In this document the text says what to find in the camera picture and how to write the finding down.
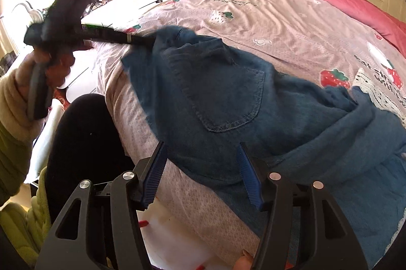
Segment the left hand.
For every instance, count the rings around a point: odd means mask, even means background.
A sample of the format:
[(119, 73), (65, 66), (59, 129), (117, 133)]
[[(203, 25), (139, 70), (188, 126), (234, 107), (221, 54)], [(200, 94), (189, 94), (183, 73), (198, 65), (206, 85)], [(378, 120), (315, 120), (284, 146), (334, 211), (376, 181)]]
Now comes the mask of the left hand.
[(45, 81), (47, 85), (51, 88), (62, 86), (75, 62), (73, 52), (88, 51), (92, 48), (92, 43), (89, 40), (85, 40), (83, 45), (80, 45), (76, 50), (63, 51), (56, 57), (51, 57), (49, 52), (34, 47), (34, 50), (25, 57), (16, 70), (15, 81), (18, 90), (22, 94), (27, 95), (34, 67), (40, 63), (45, 64)]

